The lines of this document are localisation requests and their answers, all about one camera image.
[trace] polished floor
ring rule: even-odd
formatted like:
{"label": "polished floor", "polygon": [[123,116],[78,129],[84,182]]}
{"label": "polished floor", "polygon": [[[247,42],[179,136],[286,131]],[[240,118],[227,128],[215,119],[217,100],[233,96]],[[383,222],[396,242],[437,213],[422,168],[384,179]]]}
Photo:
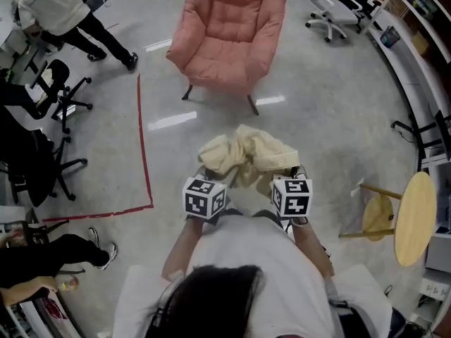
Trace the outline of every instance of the polished floor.
{"label": "polished floor", "polygon": [[[66,45],[48,58],[70,66],[70,86],[83,76],[93,83],[76,96],[94,104],[78,109],[68,120],[73,142],[67,159],[85,157],[89,164],[67,176],[77,200],[58,192],[36,208],[40,219],[122,212],[138,206],[153,208],[109,218],[72,220],[58,234],[86,234],[98,229],[102,241],[114,239],[119,255],[101,272],[85,266],[80,288],[64,298],[86,337],[111,331],[113,314],[127,269],[150,267],[156,274],[181,227],[181,191],[199,163],[199,148],[219,134],[232,134],[239,124],[263,129],[296,148],[314,181],[310,221],[331,254],[337,271],[365,264],[382,289],[393,285],[390,299],[404,314],[414,308],[423,263],[401,268],[394,257],[393,238],[371,243],[338,239],[338,233],[358,226],[364,202],[371,196],[356,184],[364,179],[402,192],[414,173],[415,148],[390,129],[395,119],[407,120],[402,95],[373,42],[350,28],[348,40],[324,42],[321,28],[307,29],[311,6],[288,0],[280,43],[271,72],[254,92],[256,117],[242,96],[194,88],[189,101],[181,97],[187,80],[165,59],[167,47],[146,47],[170,39],[184,0],[112,0],[97,17],[131,51],[140,56],[137,71],[126,72],[109,56],[90,63],[86,55]],[[137,77],[141,79],[141,112],[152,199],[149,197],[140,145]],[[266,98],[277,97],[264,104]],[[54,139],[61,127],[50,119],[21,116],[29,128],[43,127]],[[165,118],[185,114],[177,125]],[[232,191],[232,199],[250,211],[268,207],[256,191]]]}

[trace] hand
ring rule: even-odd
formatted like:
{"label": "hand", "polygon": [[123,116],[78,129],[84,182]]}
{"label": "hand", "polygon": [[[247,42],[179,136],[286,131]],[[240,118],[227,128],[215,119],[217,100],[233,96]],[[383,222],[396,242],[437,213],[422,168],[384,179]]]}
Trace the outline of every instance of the hand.
{"label": "hand", "polygon": [[37,277],[36,283],[39,285],[39,288],[47,288],[52,292],[58,291],[58,285],[56,283],[55,278],[53,277]]}
{"label": "hand", "polygon": [[13,239],[13,238],[16,238],[16,237],[22,237],[23,236],[23,230],[21,230],[20,228],[16,228],[14,230],[11,230],[7,235],[8,235],[9,239]]}

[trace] stool leg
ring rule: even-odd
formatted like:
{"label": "stool leg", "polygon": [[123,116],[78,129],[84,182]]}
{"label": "stool leg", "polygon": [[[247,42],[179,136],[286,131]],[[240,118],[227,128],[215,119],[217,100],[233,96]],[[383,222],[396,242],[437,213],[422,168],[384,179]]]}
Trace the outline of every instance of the stool leg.
{"label": "stool leg", "polygon": [[393,192],[391,192],[389,190],[373,187],[372,185],[368,185],[368,184],[363,184],[362,183],[362,184],[360,184],[360,187],[368,189],[368,190],[371,190],[371,191],[379,193],[379,194],[383,194],[383,195],[386,195],[386,196],[391,196],[394,199],[401,200],[401,198],[402,198],[401,194],[396,194],[396,193],[393,193]]}
{"label": "stool leg", "polygon": [[377,232],[362,232],[362,233],[350,233],[350,234],[339,234],[339,238],[363,238],[363,237],[378,237],[386,235],[394,235],[394,229],[379,230]]}

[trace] black pants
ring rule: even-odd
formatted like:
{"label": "black pants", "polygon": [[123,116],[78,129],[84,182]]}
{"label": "black pants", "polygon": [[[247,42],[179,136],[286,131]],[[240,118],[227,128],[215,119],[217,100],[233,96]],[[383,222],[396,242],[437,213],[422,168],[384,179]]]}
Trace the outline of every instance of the black pants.
{"label": "black pants", "polygon": [[55,277],[64,264],[103,266],[108,260],[106,251],[74,234],[65,234],[50,244],[0,249],[0,287],[10,288],[41,276]]}
{"label": "black pants", "polygon": [[87,54],[94,56],[104,55],[104,51],[97,45],[91,43],[86,37],[81,35],[78,29],[83,30],[96,40],[99,40],[122,64],[126,65],[130,61],[130,53],[111,35],[102,23],[89,13],[77,27],[61,35],[61,39],[70,45],[76,46]]}

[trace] sneaker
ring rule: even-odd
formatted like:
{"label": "sneaker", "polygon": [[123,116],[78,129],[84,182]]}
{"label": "sneaker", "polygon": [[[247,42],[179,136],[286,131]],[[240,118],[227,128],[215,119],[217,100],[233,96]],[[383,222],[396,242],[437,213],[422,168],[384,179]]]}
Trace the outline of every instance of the sneaker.
{"label": "sneaker", "polygon": [[136,64],[138,64],[138,55],[136,53],[131,53],[130,61],[125,64],[128,71],[133,71],[136,68]]}
{"label": "sneaker", "polygon": [[114,261],[114,259],[116,258],[116,256],[118,255],[118,247],[116,246],[116,244],[111,243],[108,247],[108,254],[110,255],[110,259],[108,260],[108,262],[106,262],[106,264],[103,267],[99,267],[100,270],[105,270],[108,268],[108,266],[110,265],[110,263],[112,261]]}
{"label": "sneaker", "polygon": [[106,52],[103,51],[102,53],[103,53],[103,54],[100,55],[100,56],[94,56],[94,55],[88,54],[87,58],[88,58],[89,61],[99,61],[99,60],[104,60],[104,59],[106,58]]}
{"label": "sneaker", "polygon": [[89,240],[91,242],[93,242],[97,248],[100,249],[99,234],[97,233],[97,231],[93,227],[91,227],[88,229],[88,235],[89,235]]}

